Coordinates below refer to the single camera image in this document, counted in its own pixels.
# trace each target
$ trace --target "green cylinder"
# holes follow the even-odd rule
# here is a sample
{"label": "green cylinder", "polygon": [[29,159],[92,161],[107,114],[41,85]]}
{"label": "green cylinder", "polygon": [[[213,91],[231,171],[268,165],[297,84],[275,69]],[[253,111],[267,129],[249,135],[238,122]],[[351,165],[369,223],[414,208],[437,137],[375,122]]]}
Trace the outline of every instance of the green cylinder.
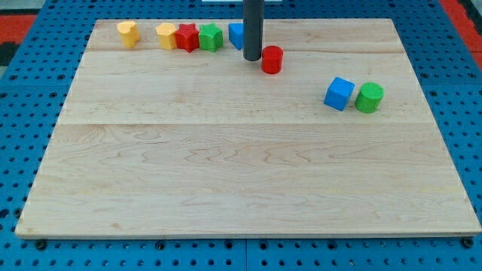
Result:
{"label": "green cylinder", "polygon": [[363,113],[370,114],[377,110],[382,98],[383,88],[379,84],[368,82],[360,87],[355,107]]}

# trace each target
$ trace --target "yellow block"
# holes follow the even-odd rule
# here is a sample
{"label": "yellow block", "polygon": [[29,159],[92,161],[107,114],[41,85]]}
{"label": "yellow block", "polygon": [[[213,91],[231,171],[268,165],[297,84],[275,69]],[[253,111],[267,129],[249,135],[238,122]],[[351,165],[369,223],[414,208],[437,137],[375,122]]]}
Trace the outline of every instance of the yellow block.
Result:
{"label": "yellow block", "polygon": [[133,20],[123,21],[118,23],[117,30],[119,31],[120,39],[127,48],[132,48],[136,42],[141,38],[136,22]]}
{"label": "yellow block", "polygon": [[159,38],[159,44],[162,49],[172,50],[176,49],[175,45],[175,31],[176,28],[172,23],[161,23],[156,27],[157,37]]}

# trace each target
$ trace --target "red object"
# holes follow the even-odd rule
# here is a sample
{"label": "red object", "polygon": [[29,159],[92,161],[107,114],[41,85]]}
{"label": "red object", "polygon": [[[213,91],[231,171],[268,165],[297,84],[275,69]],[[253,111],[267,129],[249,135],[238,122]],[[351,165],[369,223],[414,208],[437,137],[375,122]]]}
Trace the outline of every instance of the red object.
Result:
{"label": "red object", "polygon": [[36,17],[36,15],[1,15],[0,44],[7,41],[21,44]]}
{"label": "red object", "polygon": [[261,55],[263,57],[261,60],[261,68],[264,72],[274,75],[281,71],[283,64],[283,49],[271,45],[265,47]]}
{"label": "red object", "polygon": [[199,48],[199,31],[196,24],[180,24],[178,31],[175,32],[175,44],[189,53]]}
{"label": "red object", "polygon": [[465,8],[457,0],[440,0],[440,4],[462,37],[465,46],[472,53],[479,68],[482,69],[482,36],[477,33],[474,22],[465,15]]}

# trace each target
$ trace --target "toy block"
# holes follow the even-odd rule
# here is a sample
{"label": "toy block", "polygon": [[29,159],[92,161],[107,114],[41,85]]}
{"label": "toy block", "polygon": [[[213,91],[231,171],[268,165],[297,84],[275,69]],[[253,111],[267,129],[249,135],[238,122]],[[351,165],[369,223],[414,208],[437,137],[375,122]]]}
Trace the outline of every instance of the toy block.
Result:
{"label": "toy block", "polygon": [[161,23],[156,27],[157,38],[159,38],[159,45],[161,49],[172,50],[176,49],[175,32],[176,28],[172,23]]}
{"label": "toy block", "polygon": [[274,75],[281,71],[283,63],[283,49],[278,46],[268,46],[261,54],[261,69],[267,74]]}
{"label": "toy block", "polygon": [[136,22],[133,20],[123,21],[117,24],[117,31],[120,35],[120,40],[122,44],[127,48],[132,48],[139,41],[141,36],[139,35],[139,30],[137,29]]}
{"label": "toy block", "polygon": [[196,29],[196,24],[180,24],[178,31],[175,32],[175,44],[177,48],[189,53],[199,48],[199,31]]}
{"label": "toy block", "polygon": [[383,88],[376,83],[362,84],[355,100],[355,107],[363,113],[373,113],[377,110],[383,98]]}
{"label": "toy block", "polygon": [[200,28],[199,43],[201,50],[210,50],[214,53],[223,46],[223,31],[214,23],[201,26]]}
{"label": "toy block", "polygon": [[328,87],[325,104],[342,111],[352,95],[353,88],[355,88],[354,83],[336,77]]}
{"label": "toy block", "polygon": [[229,41],[237,50],[241,50],[243,48],[244,24],[230,23],[227,27],[229,30]]}

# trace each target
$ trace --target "wood grain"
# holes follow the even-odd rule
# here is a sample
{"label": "wood grain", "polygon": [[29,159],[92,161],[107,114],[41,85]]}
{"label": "wood grain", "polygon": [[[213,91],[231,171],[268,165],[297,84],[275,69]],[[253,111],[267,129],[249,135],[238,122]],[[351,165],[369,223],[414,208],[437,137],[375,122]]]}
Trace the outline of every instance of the wood grain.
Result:
{"label": "wood grain", "polygon": [[[97,22],[16,232],[27,239],[365,238],[481,231],[391,20],[267,20],[275,76],[217,53],[132,50]],[[211,23],[203,20],[198,23]],[[374,114],[322,104],[376,81]]]}

